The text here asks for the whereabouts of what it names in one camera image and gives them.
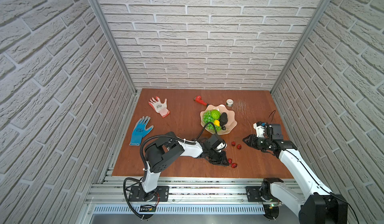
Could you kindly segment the red cherry pair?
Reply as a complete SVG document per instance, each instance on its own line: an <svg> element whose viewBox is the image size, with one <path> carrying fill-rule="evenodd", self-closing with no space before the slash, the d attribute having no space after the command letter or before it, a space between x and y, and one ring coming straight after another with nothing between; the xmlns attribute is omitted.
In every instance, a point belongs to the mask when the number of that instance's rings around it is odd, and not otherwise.
<svg viewBox="0 0 384 224"><path fill-rule="evenodd" d="M232 159L228 159L228 163L232 168L236 168L238 166L237 163L235 163Z"/></svg>
<svg viewBox="0 0 384 224"><path fill-rule="evenodd" d="M242 149L242 145L236 143L235 141L233 141L233 142L231 143L231 146L236 147L238 150L241 150L241 149Z"/></svg>

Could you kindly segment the dark fake avocado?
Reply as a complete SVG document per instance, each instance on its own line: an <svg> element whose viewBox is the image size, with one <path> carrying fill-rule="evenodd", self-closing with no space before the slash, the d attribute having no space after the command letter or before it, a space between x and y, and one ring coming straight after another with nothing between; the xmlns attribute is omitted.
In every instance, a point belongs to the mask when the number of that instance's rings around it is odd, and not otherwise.
<svg viewBox="0 0 384 224"><path fill-rule="evenodd" d="M221 113L221 116L219 118L219 122L220 122L221 127L225 126L228 123L227 113L225 113L225 112Z"/></svg>

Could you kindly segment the green grape bunch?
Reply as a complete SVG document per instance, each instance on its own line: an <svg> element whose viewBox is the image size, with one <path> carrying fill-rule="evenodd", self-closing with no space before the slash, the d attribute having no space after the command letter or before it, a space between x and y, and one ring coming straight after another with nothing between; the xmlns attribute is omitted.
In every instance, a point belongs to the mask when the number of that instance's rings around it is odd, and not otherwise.
<svg viewBox="0 0 384 224"><path fill-rule="evenodd" d="M210 123L210 124L208 124L207 126L206 126L206 128L208 129L208 130L217 130L217 131L219 131L219 130L221 130L222 128L221 128L221 126L220 127L217 127L217 126L215 126L214 125L214 119L210 116L210 110L209 111L206 111L204 114L203 114L203 123L204 124L207 124L207 123Z"/></svg>

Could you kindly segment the green bumpy fake fruit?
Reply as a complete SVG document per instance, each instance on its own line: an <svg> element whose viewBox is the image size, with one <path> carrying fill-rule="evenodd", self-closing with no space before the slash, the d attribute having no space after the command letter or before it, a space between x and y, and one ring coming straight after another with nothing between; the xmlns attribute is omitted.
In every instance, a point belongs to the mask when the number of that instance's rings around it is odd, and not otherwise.
<svg viewBox="0 0 384 224"><path fill-rule="evenodd" d="M219 120L220 116L221 116L221 113L219 110L211 110L210 111L210 116L214 119L214 120Z"/></svg>

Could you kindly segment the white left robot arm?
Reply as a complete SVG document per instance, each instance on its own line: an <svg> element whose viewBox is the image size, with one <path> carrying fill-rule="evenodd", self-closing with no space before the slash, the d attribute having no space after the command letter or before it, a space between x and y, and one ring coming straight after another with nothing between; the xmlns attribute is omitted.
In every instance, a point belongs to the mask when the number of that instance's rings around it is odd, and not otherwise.
<svg viewBox="0 0 384 224"><path fill-rule="evenodd" d="M174 132L150 137L140 144L140 156L144 164L141 187L146 194L155 192L161 172L179 157L205 159L213 165L229 166L226 147L227 143L218 134L192 141L182 139Z"/></svg>

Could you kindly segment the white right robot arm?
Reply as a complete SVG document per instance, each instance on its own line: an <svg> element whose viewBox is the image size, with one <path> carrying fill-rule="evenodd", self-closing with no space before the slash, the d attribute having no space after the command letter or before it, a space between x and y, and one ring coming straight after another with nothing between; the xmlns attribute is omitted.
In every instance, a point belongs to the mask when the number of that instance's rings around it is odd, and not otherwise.
<svg viewBox="0 0 384 224"><path fill-rule="evenodd" d="M279 178L265 178L258 191L264 202L274 199L286 205L301 224L345 224L348 202L332 192L311 170L291 141L272 140L251 134L243 139L249 147L277 157L290 171L303 195L292 191Z"/></svg>

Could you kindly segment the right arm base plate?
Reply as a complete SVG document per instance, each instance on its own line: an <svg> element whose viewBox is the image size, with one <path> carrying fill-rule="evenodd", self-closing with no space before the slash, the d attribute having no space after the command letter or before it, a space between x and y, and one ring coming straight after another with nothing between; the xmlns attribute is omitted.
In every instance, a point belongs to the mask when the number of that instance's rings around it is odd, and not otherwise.
<svg viewBox="0 0 384 224"><path fill-rule="evenodd" d="M260 191L261 186L246 186L246 196L249 203L272 203L272 204L282 204L280 200L275 197L270 196L269 198L264 198L262 192Z"/></svg>

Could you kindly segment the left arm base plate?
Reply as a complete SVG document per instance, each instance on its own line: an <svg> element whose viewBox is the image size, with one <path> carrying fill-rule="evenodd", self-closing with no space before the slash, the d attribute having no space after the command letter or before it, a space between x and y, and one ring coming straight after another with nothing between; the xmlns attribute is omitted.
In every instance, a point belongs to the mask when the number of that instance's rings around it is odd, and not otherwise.
<svg viewBox="0 0 384 224"><path fill-rule="evenodd" d="M167 202L169 197L169 186L157 186L157 188L146 193L142 186L133 186L129 190L130 202Z"/></svg>

